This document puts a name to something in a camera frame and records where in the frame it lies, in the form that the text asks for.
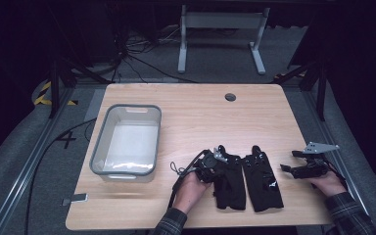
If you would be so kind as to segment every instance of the table hole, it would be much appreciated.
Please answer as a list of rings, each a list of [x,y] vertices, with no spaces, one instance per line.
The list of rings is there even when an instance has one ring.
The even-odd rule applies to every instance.
[[[232,94],[232,93],[227,93],[225,94],[225,99],[229,102],[233,102],[236,100],[236,95]]]

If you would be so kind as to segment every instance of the sleeve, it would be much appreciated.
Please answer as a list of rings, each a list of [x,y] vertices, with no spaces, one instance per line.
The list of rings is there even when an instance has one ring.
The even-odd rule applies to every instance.
[[[179,235],[187,220],[187,215],[175,208],[170,208],[150,233],[152,235]]]
[[[326,208],[341,235],[376,235],[376,227],[350,193],[341,193],[325,201]]]

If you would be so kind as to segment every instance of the table top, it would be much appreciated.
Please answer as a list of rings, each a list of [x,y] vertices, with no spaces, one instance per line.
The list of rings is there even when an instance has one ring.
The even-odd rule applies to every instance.
[[[233,102],[224,97],[236,96]],[[107,109],[114,104],[156,105],[162,123],[155,177],[149,183],[106,182],[89,166]],[[188,214],[185,227],[235,227],[329,224],[318,190],[281,170],[305,165],[292,157],[306,142],[286,96],[274,84],[113,84],[95,123],[75,194],[88,201],[70,205],[71,230],[153,228],[164,215],[177,175],[170,163],[187,166],[202,150],[223,145],[228,154],[245,157],[253,145],[267,153],[276,176],[283,209],[254,212],[247,193],[245,211],[219,210],[211,187]]]

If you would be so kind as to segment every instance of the hand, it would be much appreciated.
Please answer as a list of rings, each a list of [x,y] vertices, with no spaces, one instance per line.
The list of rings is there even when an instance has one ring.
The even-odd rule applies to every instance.
[[[342,185],[340,178],[338,178],[332,171],[328,171],[326,174],[317,178],[308,178],[307,181],[314,184],[323,194],[325,194],[326,197],[347,192],[347,189]]]
[[[201,182],[195,172],[187,174],[182,181],[181,187],[176,193],[173,207],[188,214],[188,212],[200,201],[204,192],[211,186]]]

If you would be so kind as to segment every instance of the plastic container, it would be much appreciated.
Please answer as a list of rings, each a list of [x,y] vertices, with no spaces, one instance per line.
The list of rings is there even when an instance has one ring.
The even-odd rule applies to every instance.
[[[114,105],[107,112],[90,160],[106,181],[154,178],[162,112],[152,105]]]

